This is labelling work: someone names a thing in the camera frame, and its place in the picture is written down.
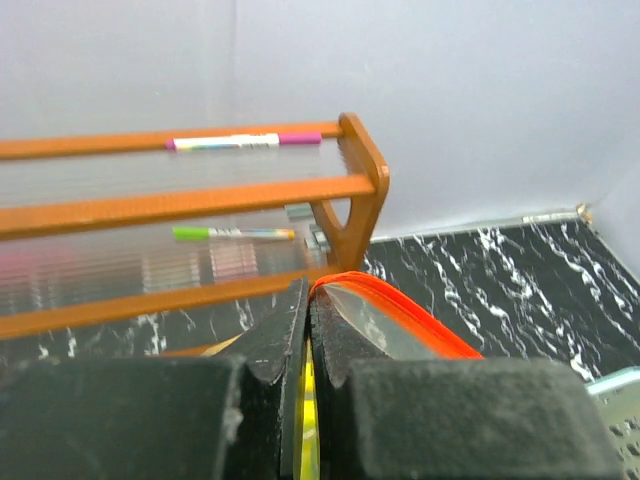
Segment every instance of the clear plastic panel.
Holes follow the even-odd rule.
[[[0,208],[278,183],[349,173],[335,139],[280,148],[166,150],[0,163]]]
[[[338,283],[320,287],[342,318],[380,350],[396,360],[438,358],[417,338],[360,295]]]
[[[326,265],[313,219],[284,209],[0,243],[0,315],[197,287]],[[178,242],[172,227],[290,228],[293,240]]]

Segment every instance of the wooden rack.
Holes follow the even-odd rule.
[[[389,170],[355,114],[337,122],[214,128],[86,137],[0,142],[0,162],[24,159],[163,150],[172,138],[320,132],[335,138],[348,174],[282,183],[213,190],[162,193],[129,198],[85,200],[0,209],[0,241],[212,215],[228,215],[309,203],[315,222],[331,245],[327,265],[196,288],[31,311],[0,318],[0,339],[66,327],[110,322],[136,315],[175,310],[272,293],[301,276],[320,276],[359,269],[389,188]],[[348,220],[341,225],[330,201],[350,199]]]

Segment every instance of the marker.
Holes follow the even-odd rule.
[[[199,241],[208,238],[291,240],[295,238],[296,232],[284,228],[240,230],[239,228],[173,227],[173,235],[179,241]]]
[[[202,150],[216,148],[279,147],[280,145],[317,145],[322,142],[320,132],[267,133],[265,135],[230,135],[227,137],[174,138],[167,150]]]

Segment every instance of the green marker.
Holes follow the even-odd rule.
[[[198,242],[209,238],[255,238],[291,240],[296,232],[281,228],[258,228],[241,230],[239,228],[173,227],[173,235],[178,241]]]

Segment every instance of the yellow object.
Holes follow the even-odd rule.
[[[231,345],[233,342],[235,342],[238,338],[240,338],[240,335],[236,335],[235,337],[232,337],[232,338],[230,338],[228,340],[225,340],[224,342],[216,343],[214,346],[209,347],[204,352],[202,352],[201,356],[203,356],[203,357],[212,357],[213,355],[218,353],[223,348],[226,348],[229,345]]]
[[[304,425],[302,430],[302,467],[300,480],[320,478],[320,445],[318,442],[315,381],[313,378],[313,360],[307,345],[307,366],[304,392]]]

